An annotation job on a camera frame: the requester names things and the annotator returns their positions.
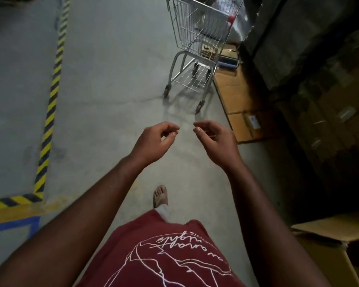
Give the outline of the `person's left hand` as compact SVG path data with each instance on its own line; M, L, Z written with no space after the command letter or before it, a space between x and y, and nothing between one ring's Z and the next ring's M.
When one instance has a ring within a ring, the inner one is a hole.
M180 127L171 122L161 122L145 128L129 157L136 162L140 169L146 168L161 159L168 151L162 149L162 132L170 133L179 130Z

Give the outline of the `person's right hand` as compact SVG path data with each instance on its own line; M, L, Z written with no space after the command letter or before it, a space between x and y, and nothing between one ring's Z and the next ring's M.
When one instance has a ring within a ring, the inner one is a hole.
M225 172L240 169L244 162L240 156L232 130L213 120L194 122L210 137L209 147L204 147L208 157Z

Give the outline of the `person's left forearm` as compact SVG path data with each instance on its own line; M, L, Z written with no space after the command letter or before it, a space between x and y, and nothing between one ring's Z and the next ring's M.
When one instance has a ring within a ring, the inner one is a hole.
M146 166L131 154L121 159L0 266L0 287L71 287Z

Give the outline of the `person's right forearm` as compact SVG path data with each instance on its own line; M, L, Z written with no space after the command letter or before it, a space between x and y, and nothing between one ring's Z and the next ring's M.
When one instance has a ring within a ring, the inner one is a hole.
M242 160L224 166L260 287L331 287Z

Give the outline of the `flattened cardboard sheet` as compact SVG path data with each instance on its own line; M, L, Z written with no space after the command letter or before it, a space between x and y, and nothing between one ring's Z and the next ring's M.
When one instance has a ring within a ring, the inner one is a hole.
M221 55L239 59L235 45L225 45ZM281 136L273 111L260 97L258 86L251 76L244 72L240 59L239 67L235 70L217 67L214 84L237 143L258 142ZM249 115L257 117L261 129L252 129Z

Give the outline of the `person's foot in sandal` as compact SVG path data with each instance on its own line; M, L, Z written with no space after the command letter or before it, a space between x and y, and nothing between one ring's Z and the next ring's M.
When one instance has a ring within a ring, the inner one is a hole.
M162 205L168 206L168 193L164 185L158 186L153 193L153 208L158 208Z

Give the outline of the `grey trouser leg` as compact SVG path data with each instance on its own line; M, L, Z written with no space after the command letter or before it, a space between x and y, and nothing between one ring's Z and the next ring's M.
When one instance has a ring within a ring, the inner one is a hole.
M162 219L165 222L169 222L171 221L171 211L170 208L167 204L161 204L158 207L154 208L154 210L156 212L158 212L158 214L162 217Z

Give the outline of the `small cardboard box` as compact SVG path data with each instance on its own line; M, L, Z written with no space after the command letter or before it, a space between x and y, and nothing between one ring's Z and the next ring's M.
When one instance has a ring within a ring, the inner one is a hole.
M204 59L214 61L218 51L219 48L217 46L207 43L202 43L200 56Z

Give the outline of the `dark red printed shirt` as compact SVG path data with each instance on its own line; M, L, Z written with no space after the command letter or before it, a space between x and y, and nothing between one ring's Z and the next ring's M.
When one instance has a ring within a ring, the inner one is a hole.
M198 220L150 210L118 227L77 287L245 287Z

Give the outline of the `white plastic bag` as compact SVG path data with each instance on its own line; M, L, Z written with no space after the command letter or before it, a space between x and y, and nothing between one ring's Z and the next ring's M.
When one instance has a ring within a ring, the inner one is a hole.
M253 27L253 21L249 17L249 0L215 0L213 7L230 15L235 14L226 43L243 42Z

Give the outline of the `yellow black hazard floor tape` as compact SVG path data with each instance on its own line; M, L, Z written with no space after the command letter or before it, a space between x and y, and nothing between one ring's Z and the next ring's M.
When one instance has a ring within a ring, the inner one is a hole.
M59 4L62 7L57 19L58 38L56 57L53 65L53 74L48 95L48 108L43 127L43 137L40 146L40 154L38 159L37 173L34 180L33 192L19 196L0 198L0 210L23 205L30 205L34 203L41 203L43 201L43 192L46 183L49 156L52 145L53 126L57 108L57 97L59 93L59 82L62 73L64 44L67 34L71 0L59 0Z

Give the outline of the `plastic-wrapped stack of cardboard boxes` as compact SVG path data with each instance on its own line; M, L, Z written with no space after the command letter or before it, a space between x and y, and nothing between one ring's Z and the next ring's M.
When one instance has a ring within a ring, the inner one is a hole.
M243 46L300 144L313 191L359 210L359 0L244 0Z

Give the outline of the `open brown cardboard box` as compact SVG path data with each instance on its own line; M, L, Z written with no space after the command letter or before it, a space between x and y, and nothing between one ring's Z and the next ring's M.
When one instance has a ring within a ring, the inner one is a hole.
M291 228L333 287L359 287L359 212Z

